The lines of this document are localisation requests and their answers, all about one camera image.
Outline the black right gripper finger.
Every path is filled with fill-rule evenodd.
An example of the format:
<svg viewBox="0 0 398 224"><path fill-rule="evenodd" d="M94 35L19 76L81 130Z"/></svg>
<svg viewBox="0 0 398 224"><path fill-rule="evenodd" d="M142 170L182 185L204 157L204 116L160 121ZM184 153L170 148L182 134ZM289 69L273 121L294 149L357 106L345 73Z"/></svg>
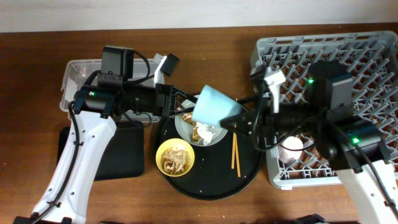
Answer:
<svg viewBox="0 0 398 224"><path fill-rule="evenodd" d="M251 96L247 96L243 99L237 100L236 102L241 105L244 105L244 104L250 103L250 102L257 102L257 101L259 101L260 98L261 98L260 95L251 95Z"/></svg>
<svg viewBox="0 0 398 224"><path fill-rule="evenodd" d="M237 114L228 118L222 119L220 125L222 128L232 131L243 136L249 135L248 118L245 114Z"/></svg>

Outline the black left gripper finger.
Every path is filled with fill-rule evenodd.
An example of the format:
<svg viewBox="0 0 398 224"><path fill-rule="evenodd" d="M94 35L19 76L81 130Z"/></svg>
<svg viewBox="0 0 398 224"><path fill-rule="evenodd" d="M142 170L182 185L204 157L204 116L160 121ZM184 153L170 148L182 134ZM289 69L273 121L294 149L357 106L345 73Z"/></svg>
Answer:
<svg viewBox="0 0 398 224"><path fill-rule="evenodd" d="M194 110L195 107L190 107L190 108L184 108L182 110L170 110L168 117L176 117L176 116L181 116L183 114L191 113Z"/></svg>
<svg viewBox="0 0 398 224"><path fill-rule="evenodd" d="M191 101L192 103L196 103L198 100L198 98L195 95L187 93L186 91L183 91L177 87L175 87L175 96L176 96L176 100L178 102L188 100L188 101Z"/></svg>

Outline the gold candy wrapper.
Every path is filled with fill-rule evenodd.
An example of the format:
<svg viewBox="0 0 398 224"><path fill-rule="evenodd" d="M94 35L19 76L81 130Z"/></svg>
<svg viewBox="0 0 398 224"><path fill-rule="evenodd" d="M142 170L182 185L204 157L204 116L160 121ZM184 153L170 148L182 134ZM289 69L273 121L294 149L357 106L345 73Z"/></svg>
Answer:
<svg viewBox="0 0 398 224"><path fill-rule="evenodd" d="M192 113L185 113L182 115L182 120L193 127L192 131L192 141L198 142L200 140L200 136L197 133L197 123L192 120Z"/></svg>

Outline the light blue cup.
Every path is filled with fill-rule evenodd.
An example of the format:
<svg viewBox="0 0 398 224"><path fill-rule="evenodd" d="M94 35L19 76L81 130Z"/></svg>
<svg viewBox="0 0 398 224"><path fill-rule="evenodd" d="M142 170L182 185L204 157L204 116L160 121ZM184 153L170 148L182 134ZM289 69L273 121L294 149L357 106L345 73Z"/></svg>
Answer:
<svg viewBox="0 0 398 224"><path fill-rule="evenodd" d="M214 127L221 127L220 121L242 112L243 107L224 93L205 85L195 103L192 120Z"/></svg>

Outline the white tissue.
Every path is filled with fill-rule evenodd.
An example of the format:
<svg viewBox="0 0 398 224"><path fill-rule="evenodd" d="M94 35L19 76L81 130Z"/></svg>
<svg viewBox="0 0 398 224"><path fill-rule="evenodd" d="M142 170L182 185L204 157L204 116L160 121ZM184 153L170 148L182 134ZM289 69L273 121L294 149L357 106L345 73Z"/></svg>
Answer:
<svg viewBox="0 0 398 224"><path fill-rule="evenodd" d="M196 123L195 127L197 134L203 140L203 145L208 145L214 136L214 133L209 130L209 126L207 124Z"/></svg>

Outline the yellow bowl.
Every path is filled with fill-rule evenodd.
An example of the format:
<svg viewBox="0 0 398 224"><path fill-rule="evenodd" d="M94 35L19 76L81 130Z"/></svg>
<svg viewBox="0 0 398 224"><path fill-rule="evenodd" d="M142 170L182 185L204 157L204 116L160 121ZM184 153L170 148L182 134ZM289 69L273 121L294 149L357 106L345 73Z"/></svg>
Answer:
<svg viewBox="0 0 398 224"><path fill-rule="evenodd" d="M184 172L184 173L182 173L182 174L180 174L180 175L170 175L170 174L166 174L166 173L164 172L160 160L161 160L161 156L162 156L162 154L164 153L164 151L165 151L167 148L169 148L169 147L176 147L176 148L178 148L178 149L184 149L184 150L187 150L187 151L188 151L188 153L189 153L189 155L190 155L190 158L191 158L191 163L190 163L191 166L190 166L190 168L189 168L186 172ZM158 169L159 169L163 174L165 174L165 175L167 175L167 176L169 176L169 177L180 177L180 176L183 176L183 175L187 174L187 173L190 171L190 169L193 167L194 162L195 162L195 153L194 153L194 150L193 150L192 146L191 146L188 142L184 141L183 139L173 138L173 139L168 139L168 140L164 141L164 142L158 147L157 152L156 152L156 155L155 155L155 161L156 161L156 164L157 164Z"/></svg>

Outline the food scraps pile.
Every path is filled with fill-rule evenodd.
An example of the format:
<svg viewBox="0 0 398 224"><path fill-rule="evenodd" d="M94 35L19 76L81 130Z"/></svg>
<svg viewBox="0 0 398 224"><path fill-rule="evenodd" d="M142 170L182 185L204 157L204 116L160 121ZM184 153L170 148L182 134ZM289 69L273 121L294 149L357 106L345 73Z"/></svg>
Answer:
<svg viewBox="0 0 398 224"><path fill-rule="evenodd" d="M167 148L161 156L161 165L166 174L180 175L190 168L191 158L187 150Z"/></svg>

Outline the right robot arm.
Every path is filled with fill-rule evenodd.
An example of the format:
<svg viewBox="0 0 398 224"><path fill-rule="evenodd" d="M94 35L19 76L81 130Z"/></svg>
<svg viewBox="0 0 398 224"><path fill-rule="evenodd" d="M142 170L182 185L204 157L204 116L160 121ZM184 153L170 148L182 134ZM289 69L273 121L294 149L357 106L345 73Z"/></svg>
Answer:
<svg viewBox="0 0 398 224"><path fill-rule="evenodd" d="M294 104L279 99L283 71L257 67L251 76L258 91L256 107L234 113L220 125L249 138L260 152L309 134L354 201L361 222L396 223L394 166L377 126L354 113L352 74L332 61L315 62L308 71L305 100Z"/></svg>

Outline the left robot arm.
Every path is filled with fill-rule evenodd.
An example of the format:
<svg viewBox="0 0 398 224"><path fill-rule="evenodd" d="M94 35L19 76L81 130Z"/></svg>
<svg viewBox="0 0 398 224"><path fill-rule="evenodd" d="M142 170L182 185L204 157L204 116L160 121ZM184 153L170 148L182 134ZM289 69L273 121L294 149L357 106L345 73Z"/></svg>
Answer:
<svg viewBox="0 0 398 224"><path fill-rule="evenodd" d="M143 82L159 74L170 76L179 59L163 56L154 72L133 80L134 49L105 46L101 68L95 70L68 104L72 119L68 139L46 192L29 217L15 217L14 223L84 223L88 199L103 153L114 136L122 116L152 113L163 118L187 110L176 109L177 97L196 98L176 86Z"/></svg>

